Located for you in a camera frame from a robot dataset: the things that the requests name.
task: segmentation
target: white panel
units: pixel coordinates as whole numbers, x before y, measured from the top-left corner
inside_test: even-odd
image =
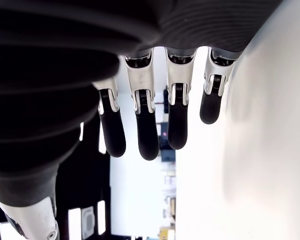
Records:
[[[98,206],[98,233],[103,234],[106,231],[106,203],[99,201]]]
[[[69,240],[81,240],[81,209],[68,210]]]
[[[163,92],[157,92],[155,101],[162,99]],[[122,157],[110,159],[111,231],[120,236],[156,237],[163,215],[161,158],[146,161],[141,157],[132,98],[130,94],[119,94],[118,100],[126,151]],[[156,118],[160,115],[163,109],[156,109]]]
[[[80,137],[79,140],[82,141],[84,139],[84,123],[80,123]]]
[[[8,222],[0,222],[1,240],[25,240]]]
[[[106,154],[106,143],[105,143],[105,137],[104,137],[104,130],[102,128],[102,124],[100,122],[100,131],[99,131],[99,152],[102,154]]]

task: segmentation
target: silver metal part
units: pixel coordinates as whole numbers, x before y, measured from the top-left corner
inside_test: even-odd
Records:
[[[142,58],[151,58],[150,63],[144,67],[131,67],[127,64],[129,61],[137,61]],[[124,57],[124,62],[127,68],[128,80],[131,90],[131,97],[134,103],[134,111],[140,114],[140,96],[139,90],[146,90],[147,105],[150,113],[155,111],[155,78],[154,78],[154,50],[150,54],[143,57]]]
[[[213,85],[215,75],[221,76],[220,88],[218,91],[218,96],[221,97],[225,91],[225,85],[229,80],[232,69],[234,68],[235,62],[229,66],[221,66],[213,62],[211,59],[212,48],[208,47],[208,55],[205,63],[204,71],[204,91],[206,94],[210,95]]]
[[[0,202],[0,208],[21,227],[29,240],[57,238],[59,228],[50,197],[26,207],[13,207]]]
[[[189,92],[191,90],[191,82],[192,82],[192,75],[194,69],[194,62],[196,57],[196,52],[191,56],[177,56],[175,54],[170,55],[171,57],[186,57],[192,58],[189,63],[185,64],[177,64],[172,62],[169,59],[169,51],[165,49],[166,55],[166,66],[168,71],[167,76],[167,85],[168,85],[168,101],[171,105],[176,103],[176,84],[183,84],[183,98],[182,103],[184,106],[188,105],[189,103]]]
[[[108,90],[111,109],[115,113],[118,112],[120,107],[118,104],[118,86],[117,86],[116,79],[114,77],[110,77],[104,80],[95,81],[93,82],[93,85],[98,90],[103,90],[103,89]],[[105,112],[101,95],[100,95],[100,103],[99,103],[98,110],[100,115],[104,114]]]

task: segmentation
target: robotic hand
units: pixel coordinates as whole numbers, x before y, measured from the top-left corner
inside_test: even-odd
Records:
[[[114,75],[124,57],[141,156],[159,152],[154,54],[165,47],[168,141],[188,137],[196,51],[208,46],[200,118],[219,117],[235,61],[281,0],[0,1],[0,208],[29,240],[60,238],[55,184],[99,113],[106,149],[126,150]]]

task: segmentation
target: white surface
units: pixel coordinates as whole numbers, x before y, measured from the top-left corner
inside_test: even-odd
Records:
[[[119,94],[126,139],[122,157],[110,159],[111,232],[120,236],[157,237],[162,221],[163,178],[160,157],[144,160],[138,149],[137,120],[130,94]],[[155,102],[163,100],[156,92]],[[163,120],[163,105],[155,106],[156,121]]]
[[[0,222],[1,240],[25,240],[8,222]]]
[[[300,240],[300,0],[252,40],[213,125],[199,118],[204,51],[176,155],[177,240]]]
[[[81,209],[80,208],[68,210],[68,229],[69,229],[69,240],[81,240]]]
[[[102,154],[106,154],[107,152],[104,129],[102,128],[101,122],[100,122],[100,131],[99,131],[99,152]]]
[[[84,139],[84,123],[80,123],[80,136],[79,141],[81,142]]]
[[[98,206],[98,233],[103,234],[106,231],[106,202],[99,201]]]

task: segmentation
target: black rubber sleeve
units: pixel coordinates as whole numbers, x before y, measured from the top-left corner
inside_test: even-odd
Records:
[[[175,150],[182,149],[188,138],[188,105],[169,104],[168,142]]]
[[[210,95],[203,91],[200,118],[205,124],[213,124],[218,120],[222,96],[212,92]]]
[[[120,109],[117,112],[113,112],[110,105],[108,90],[106,89],[106,92],[102,91],[103,90],[101,90],[101,99],[104,113],[100,115],[100,119],[103,128],[105,148],[112,157],[119,158],[126,151],[126,137],[121,120]]]
[[[159,153],[156,111],[150,113],[143,109],[140,114],[135,116],[140,154],[145,160],[154,160]]]

